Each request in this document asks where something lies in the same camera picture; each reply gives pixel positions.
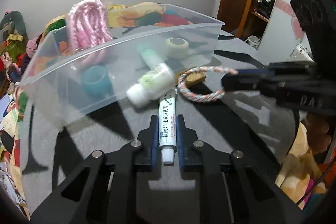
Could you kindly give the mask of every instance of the white tube cap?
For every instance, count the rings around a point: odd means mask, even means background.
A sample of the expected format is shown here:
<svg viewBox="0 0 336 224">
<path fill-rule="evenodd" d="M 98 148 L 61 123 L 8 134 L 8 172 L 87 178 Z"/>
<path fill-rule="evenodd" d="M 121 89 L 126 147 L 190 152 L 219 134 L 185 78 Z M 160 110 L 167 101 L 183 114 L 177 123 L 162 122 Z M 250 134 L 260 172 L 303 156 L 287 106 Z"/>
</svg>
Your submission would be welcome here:
<svg viewBox="0 0 336 224">
<path fill-rule="evenodd" d="M 174 149 L 171 147 L 165 147 L 161 150 L 161 158 L 163 164 L 173 164 L 174 163 Z"/>
<path fill-rule="evenodd" d="M 126 95 L 137 108 L 142 108 L 149 102 L 147 92 L 141 84 L 131 86 L 128 91 L 126 91 Z"/>
</svg>

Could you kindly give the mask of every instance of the multicolored rope loop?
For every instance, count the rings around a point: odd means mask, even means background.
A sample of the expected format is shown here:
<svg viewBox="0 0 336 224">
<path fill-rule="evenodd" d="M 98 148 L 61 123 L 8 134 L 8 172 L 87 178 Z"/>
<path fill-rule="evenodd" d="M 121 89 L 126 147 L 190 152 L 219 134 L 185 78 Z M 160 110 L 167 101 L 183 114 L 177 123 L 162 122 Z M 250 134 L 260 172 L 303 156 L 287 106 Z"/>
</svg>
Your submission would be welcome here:
<svg viewBox="0 0 336 224">
<path fill-rule="evenodd" d="M 182 74 L 177 83 L 177 87 L 180 93 L 184 97 L 186 97 L 188 100 L 197 102 L 197 103 L 206 103 L 206 102 L 216 101 L 225 95 L 225 90 L 220 89 L 220 90 L 217 90 L 216 92 L 213 92 L 207 95 L 200 95 L 200 94 L 191 92 L 185 85 L 185 82 L 186 82 L 188 75 L 194 72 L 220 72 L 220 73 L 224 73 L 224 75 L 227 73 L 232 74 L 232 75 L 238 74 L 238 71 L 234 69 L 223 68 L 219 66 L 193 68 L 193 69 L 188 70 L 184 74 Z"/>
</svg>

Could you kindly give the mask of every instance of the metal screw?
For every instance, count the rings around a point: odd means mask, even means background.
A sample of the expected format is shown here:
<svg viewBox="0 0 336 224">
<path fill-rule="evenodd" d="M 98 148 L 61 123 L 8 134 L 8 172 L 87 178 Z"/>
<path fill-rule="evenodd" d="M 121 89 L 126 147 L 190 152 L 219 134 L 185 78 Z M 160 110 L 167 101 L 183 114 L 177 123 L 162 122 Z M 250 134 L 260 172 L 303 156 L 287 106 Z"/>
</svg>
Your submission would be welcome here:
<svg viewBox="0 0 336 224">
<path fill-rule="evenodd" d="M 236 159 L 241 159 L 243 156 L 244 156 L 244 154 L 243 154 L 243 152 L 241 152 L 241 151 L 239 151 L 239 150 L 235 150 L 235 151 L 233 151 L 233 156 L 236 158 Z"/>
<path fill-rule="evenodd" d="M 131 142 L 131 145 L 133 147 L 139 147 L 141 145 L 141 141 L 135 140 L 135 141 Z"/>
<path fill-rule="evenodd" d="M 96 159 L 101 157 L 101 155 L 103 155 L 103 152 L 101 152 L 100 150 L 95 150 L 95 151 L 92 152 L 92 157 L 94 157 Z"/>
<path fill-rule="evenodd" d="M 194 146 L 197 148 L 201 148 L 204 145 L 204 142 L 202 141 L 194 141 Z"/>
</svg>

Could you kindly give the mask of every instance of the pink rope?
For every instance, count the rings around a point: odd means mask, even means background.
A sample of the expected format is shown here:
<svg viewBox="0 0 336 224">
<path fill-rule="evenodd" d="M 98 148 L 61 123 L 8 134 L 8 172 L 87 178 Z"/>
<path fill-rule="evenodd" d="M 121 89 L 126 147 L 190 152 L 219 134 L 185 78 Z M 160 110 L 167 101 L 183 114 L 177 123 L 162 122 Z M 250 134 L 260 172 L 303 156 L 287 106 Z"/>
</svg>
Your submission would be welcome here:
<svg viewBox="0 0 336 224">
<path fill-rule="evenodd" d="M 180 76 L 177 82 L 177 88 L 179 89 L 180 93 L 186 97 L 188 100 L 197 102 L 197 103 L 207 103 L 207 102 L 213 102 L 216 101 L 220 98 L 222 98 L 225 95 L 225 90 L 220 89 L 217 90 L 216 92 L 206 94 L 206 95 L 200 95 L 191 92 L 185 82 L 188 77 L 188 75 L 194 73 L 194 72 L 219 72 L 219 73 L 224 73 L 224 74 L 231 74 L 231 75 L 236 75 L 238 74 L 238 71 L 235 69 L 230 69 L 230 68 L 223 68 L 219 66 L 211 66 L 211 67 L 198 67 L 198 68 L 193 68 L 188 71 L 186 71 L 184 74 Z"/>
<path fill-rule="evenodd" d="M 83 0 L 72 7 L 68 15 L 70 47 L 73 52 L 82 51 L 113 40 L 107 24 L 107 9 L 100 0 Z M 105 51 L 88 55 L 84 67 L 100 63 Z"/>
</svg>

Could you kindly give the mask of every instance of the gray fabric surface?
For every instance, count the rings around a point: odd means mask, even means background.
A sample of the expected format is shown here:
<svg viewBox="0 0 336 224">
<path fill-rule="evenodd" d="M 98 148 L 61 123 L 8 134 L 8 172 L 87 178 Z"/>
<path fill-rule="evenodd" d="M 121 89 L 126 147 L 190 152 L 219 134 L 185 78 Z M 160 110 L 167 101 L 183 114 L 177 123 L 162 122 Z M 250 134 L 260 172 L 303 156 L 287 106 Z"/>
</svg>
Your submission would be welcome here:
<svg viewBox="0 0 336 224">
<path fill-rule="evenodd" d="M 217 49 L 248 53 L 261 61 L 254 48 L 237 38 L 219 41 Z M 236 69 L 254 68 L 250 64 L 220 56 L 214 56 L 212 64 Z M 218 89 L 221 86 L 221 77 L 220 74 L 207 74 L 205 85 L 211 90 Z M 295 121 L 292 111 L 277 107 L 273 99 L 260 96 L 258 92 L 228 93 L 222 100 L 259 135 L 281 163 L 295 137 Z M 103 150 L 105 153 L 118 150 L 122 145 L 135 139 L 140 130 L 148 128 L 152 114 L 158 114 L 157 102 L 152 102 L 140 111 L 134 110 L 127 99 L 120 100 L 119 105 L 130 128 L 130 132 L 126 134 L 119 126 L 121 121 L 117 115 L 116 117 L 110 116 L 106 123 L 97 123 L 93 118 L 85 116 L 66 126 L 67 132 L 83 158 L 96 149 Z M 32 104 L 29 101 L 21 133 L 22 170 L 25 170 L 28 160 L 31 107 Z M 232 152 L 232 147 L 220 132 L 181 95 L 178 96 L 176 102 L 176 114 L 184 115 L 186 126 L 195 129 L 199 139 L 217 150 Z M 31 213 L 52 191 L 54 150 L 58 133 L 57 127 L 48 122 L 43 114 L 35 109 L 31 152 L 36 162 L 47 169 L 34 172 L 26 169 L 23 173 L 22 184 Z M 65 155 L 68 153 L 67 147 L 64 146 Z M 162 166 L 161 170 L 152 174 L 138 174 L 138 214 L 153 224 L 199 223 L 197 174 L 188 176 L 189 180 L 181 178 L 177 154 L 175 154 L 174 166 Z M 60 169 L 58 183 L 63 179 L 64 173 Z"/>
</svg>

